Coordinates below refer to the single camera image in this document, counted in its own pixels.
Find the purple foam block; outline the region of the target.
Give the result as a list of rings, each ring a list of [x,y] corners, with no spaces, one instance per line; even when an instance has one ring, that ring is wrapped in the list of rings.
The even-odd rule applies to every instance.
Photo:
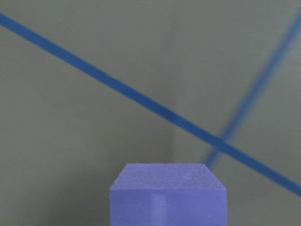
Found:
[[[204,164],[128,163],[110,187],[112,226],[226,226],[227,189]]]

